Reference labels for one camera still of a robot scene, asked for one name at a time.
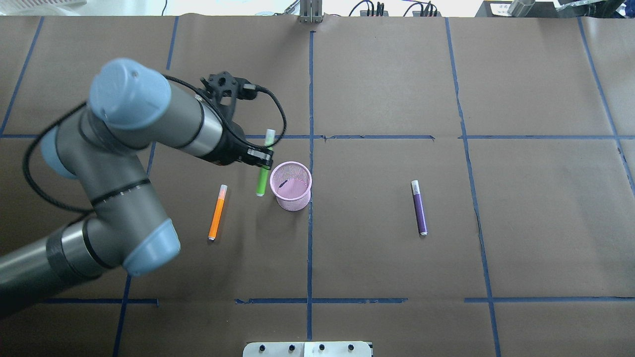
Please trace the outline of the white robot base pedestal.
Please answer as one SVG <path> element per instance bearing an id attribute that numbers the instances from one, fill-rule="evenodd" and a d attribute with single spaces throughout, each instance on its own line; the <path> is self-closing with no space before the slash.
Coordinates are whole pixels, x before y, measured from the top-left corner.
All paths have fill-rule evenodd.
<path id="1" fill-rule="evenodd" d="M 373 357 L 372 343 L 365 341 L 297 341 L 248 343 L 243 357 Z"/>

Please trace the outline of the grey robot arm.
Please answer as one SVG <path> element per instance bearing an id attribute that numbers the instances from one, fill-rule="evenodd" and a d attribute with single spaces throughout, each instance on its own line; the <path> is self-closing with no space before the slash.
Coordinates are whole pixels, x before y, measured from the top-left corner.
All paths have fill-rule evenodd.
<path id="1" fill-rule="evenodd" d="M 88 100 L 41 133 L 25 152 L 23 175 L 43 199 L 29 172 L 41 147 L 59 176 L 77 179 L 91 209 L 78 221 L 1 258 L 1 316 L 7 318 L 74 286 L 122 267 L 142 276 L 181 251 L 181 242 L 137 154 L 156 142 L 215 165 L 234 162 L 270 169 L 270 144 L 246 140 L 232 121 L 237 100 L 254 100 L 267 88 L 228 72 L 201 79 L 199 89 L 128 58 L 113 59 L 95 75 Z"/>

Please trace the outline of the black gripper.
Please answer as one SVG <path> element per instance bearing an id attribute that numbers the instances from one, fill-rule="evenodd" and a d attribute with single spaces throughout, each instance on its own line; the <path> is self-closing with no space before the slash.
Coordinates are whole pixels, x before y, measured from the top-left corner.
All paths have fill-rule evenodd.
<path id="1" fill-rule="evenodd" d="M 229 128 L 239 137 L 225 130 L 216 145 L 211 151 L 211 162 L 218 166 L 227 166 L 235 162 L 245 163 L 246 165 L 258 167 L 261 169 L 271 169 L 273 165 L 273 151 L 270 149 L 254 149 L 244 143 L 247 139 L 240 125 L 231 122 Z"/>

